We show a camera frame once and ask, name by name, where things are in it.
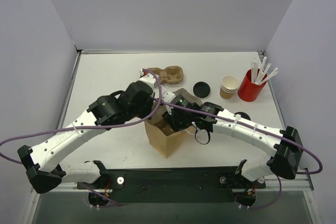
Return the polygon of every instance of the paper cup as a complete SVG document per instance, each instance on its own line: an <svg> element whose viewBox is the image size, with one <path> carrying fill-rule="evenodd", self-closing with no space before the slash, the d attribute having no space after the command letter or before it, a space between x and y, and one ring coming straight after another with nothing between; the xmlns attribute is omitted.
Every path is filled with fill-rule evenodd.
<svg viewBox="0 0 336 224"><path fill-rule="evenodd" d="M239 81L236 77L226 76L222 79L220 88L220 96L224 99L230 99L239 88Z"/></svg>

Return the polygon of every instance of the red wire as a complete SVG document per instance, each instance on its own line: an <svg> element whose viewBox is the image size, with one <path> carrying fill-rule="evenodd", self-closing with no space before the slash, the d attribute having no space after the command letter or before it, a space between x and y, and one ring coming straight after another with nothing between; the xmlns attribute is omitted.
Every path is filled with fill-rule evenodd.
<svg viewBox="0 0 336 224"><path fill-rule="evenodd" d="M107 184L107 186L105 187L105 189L109 189L109 187L111 186L112 184L112 180L110 179L110 182Z"/></svg>
<svg viewBox="0 0 336 224"><path fill-rule="evenodd" d="M254 184L253 192L257 189L257 183Z"/></svg>

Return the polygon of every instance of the white table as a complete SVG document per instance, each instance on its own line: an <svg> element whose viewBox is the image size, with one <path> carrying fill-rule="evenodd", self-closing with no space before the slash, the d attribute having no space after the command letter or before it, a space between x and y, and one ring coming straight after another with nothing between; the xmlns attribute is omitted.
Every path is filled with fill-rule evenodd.
<svg viewBox="0 0 336 224"><path fill-rule="evenodd" d="M257 100L251 103L242 101L237 94L229 100L219 96L222 78L234 75L242 80L253 58L259 60L258 53L82 54L64 126L77 118L101 95L125 90L131 82L139 78L139 69L178 65L183 68L184 80L179 84L164 84L167 90L174 91L184 87L193 94L193 85L198 81L205 81L210 85L211 93L203 101L216 103L233 113L246 112L255 122L282 128L268 85ZM99 135L69 155L66 160L101 160L110 169L235 166L242 159L251 159L261 154L262 151L253 146L230 136L214 133L208 145L198 144L191 136L172 156L164 159L149 144L144 124L140 123Z"/></svg>

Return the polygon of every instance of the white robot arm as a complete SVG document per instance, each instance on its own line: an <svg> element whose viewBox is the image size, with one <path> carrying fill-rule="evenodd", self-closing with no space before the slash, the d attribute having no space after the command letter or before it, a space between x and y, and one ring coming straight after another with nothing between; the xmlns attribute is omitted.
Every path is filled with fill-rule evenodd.
<svg viewBox="0 0 336 224"><path fill-rule="evenodd" d="M149 115L152 110L155 88L155 79L147 74L139 81L130 84L126 91L117 91L98 98L88 110L67 126L73 127L72 131L57 133L47 141L33 147L22 146L18 153L35 190L42 194L60 183L92 184L106 179L104 178L106 169L100 161L68 164L63 159L91 138L109 130L83 129L83 127L123 124L134 117L144 118ZM263 150L265 154L261 158L242 161L239 165L237 173L247 180L253 182L273 173L284 178L295 178L302 151L293 150L291 146L285 145L274 136L256 131L256 129L267 129L268 132L295 138L294 140L297 141L298 134L295 129L281 131L281 129L270 128L241 118L240 115L232 114L209 102L202 106L190 104L181 95L175 96L171 92L166 92L163 100L175 106L175 108L172 107L173 109L169 107L163 115L174 130L179 131L194 125L208 132L230 135ZM233 122L186 112L178 106L228 118ZM238 122L253 126L254 130Z"/></svg>

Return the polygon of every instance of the gray wall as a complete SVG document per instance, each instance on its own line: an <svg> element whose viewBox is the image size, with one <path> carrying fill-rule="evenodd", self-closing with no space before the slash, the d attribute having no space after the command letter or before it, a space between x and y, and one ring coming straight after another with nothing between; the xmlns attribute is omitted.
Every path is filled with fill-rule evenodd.
<svg viewBox="0 0 336 224"><path fill-rule="evenodd" d="M266 49L279 67L273 84L286 123L324 164L322 174L312 176L323 223L336 220L335 45L336 0L293 0Z"/></svg>
<svg viewBox="0 0 336 224"><path fill-rule="evenodd" d="M51 0L79 49L265 49L292 0Z"/></svg>
<svg viewBox="0 0 336 224"><path fill-rule="evenodd" d="M0 140L55 129L76 50L50 0L0 0ZM1 147L17 158L22 140ZM0 158L0 222L21 223L31 185Z"/></svg>

